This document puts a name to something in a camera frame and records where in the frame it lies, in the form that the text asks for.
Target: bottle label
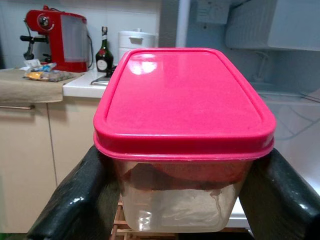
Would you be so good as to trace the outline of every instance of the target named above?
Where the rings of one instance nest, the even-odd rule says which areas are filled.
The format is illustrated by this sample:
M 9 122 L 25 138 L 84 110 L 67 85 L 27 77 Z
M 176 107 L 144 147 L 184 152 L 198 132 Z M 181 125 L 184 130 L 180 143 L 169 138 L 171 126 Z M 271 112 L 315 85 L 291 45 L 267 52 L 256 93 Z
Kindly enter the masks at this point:
M 108 66 L 108 64 L 106 63 L 106 61 L 104 61 L 104 60 L 98 60 L 97 62 L 96 62 L 96 67 L 99 69 L 99 70 L 101 70 L 101 71 L 103 71 L 103 70 L 106 70 L 107 69 L 107 66 Z

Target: kitchen counter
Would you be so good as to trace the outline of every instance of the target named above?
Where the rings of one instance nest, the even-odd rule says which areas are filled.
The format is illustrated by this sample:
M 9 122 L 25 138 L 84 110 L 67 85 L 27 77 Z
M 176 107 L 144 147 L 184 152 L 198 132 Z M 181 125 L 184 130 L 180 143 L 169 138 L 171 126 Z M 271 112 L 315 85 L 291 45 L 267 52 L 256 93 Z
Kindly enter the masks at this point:
M 90 70 L 78 79 L 65 84 L 63 86 L 63 95 L 69 97 L 101 98 L 106 86 L 91 85 L 91 82 L 103 75 L 103 73 L 96 70 Z M 271 91 L 258 91 L 258 93 L 277 118 L 278 126 L 275 134 L 275 147 L 320 195 L 320 175 L 318 174 L 320 164 L 317 162 L 320 150 L 318 151 L 318 147 L 316 147 L 319 142 L 317 133 L 320 131 L 319 102 L 296 93 L 288 94 Z M 304 119 L 299 117 L 299 113 L 304 116 Z M 310 119 L 310 124 L 307 126 L 304 122 L 306 119 Z M 286 128 L 287 123 L 294 125 L 297 133 L 288 132 Z M 308 150 L 310 149 L 310 143 L 314 145 L 312 151 Z M 239 199 L 237 199 L 234 205 L 227 227 L 250 227 Z

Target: kitchen towel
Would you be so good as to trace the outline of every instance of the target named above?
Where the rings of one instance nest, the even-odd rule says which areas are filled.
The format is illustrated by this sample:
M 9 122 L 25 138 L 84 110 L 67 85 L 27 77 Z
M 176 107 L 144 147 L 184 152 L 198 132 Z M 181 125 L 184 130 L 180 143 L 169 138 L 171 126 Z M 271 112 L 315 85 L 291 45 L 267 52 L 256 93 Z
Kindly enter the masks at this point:
M 0 71 L 0 103 L 55 103 L 63 100 L 63 85 L 83 73 L 72 73 L 73 78 L 59 81 L 35 81 L 23 78 L 25 71 Z

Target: white canister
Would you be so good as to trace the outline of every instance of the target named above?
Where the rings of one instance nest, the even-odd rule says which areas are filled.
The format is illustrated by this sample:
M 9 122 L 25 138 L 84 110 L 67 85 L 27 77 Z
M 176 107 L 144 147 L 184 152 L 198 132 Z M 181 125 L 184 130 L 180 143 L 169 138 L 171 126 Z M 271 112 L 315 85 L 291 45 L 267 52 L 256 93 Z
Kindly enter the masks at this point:
M 120 31 L 118 38 L 119 61 L 122 56 L 132 49 L 154 48 L 156 36 L 151 33 L 142 32 L 141 28 L 134 31 Z

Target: dark glass bottle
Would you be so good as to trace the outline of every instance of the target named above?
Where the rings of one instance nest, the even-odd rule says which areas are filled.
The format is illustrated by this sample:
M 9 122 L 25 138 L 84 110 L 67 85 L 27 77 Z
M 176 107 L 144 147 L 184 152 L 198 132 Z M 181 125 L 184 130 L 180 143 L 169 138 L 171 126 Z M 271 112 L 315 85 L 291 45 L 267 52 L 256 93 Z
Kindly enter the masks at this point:
M 96 68 L 98 72 L 106 73 L 107 70 L 112 69 L 114 62 L 114 56 L 108 49 L 107 42 L 107 32 L 108 28 L 106 26 L 102 27 L 102 45 L 100 50 L 95 55 Z

